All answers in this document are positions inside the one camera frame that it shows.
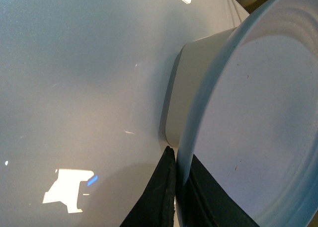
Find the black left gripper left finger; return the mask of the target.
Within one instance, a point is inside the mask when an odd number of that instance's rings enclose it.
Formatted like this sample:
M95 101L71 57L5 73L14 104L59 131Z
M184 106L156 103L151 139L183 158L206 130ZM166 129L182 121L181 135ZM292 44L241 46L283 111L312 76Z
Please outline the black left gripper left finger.
M167 146L141 197L122 222L122 227L172 227L176 161L174 150Z

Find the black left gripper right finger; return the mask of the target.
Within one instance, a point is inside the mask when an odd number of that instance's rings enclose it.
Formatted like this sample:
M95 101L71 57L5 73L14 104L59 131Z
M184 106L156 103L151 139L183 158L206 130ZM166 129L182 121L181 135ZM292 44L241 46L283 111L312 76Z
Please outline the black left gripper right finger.
M224 191L194 155L185 182L176 184L181 227L257 227L258 224Z

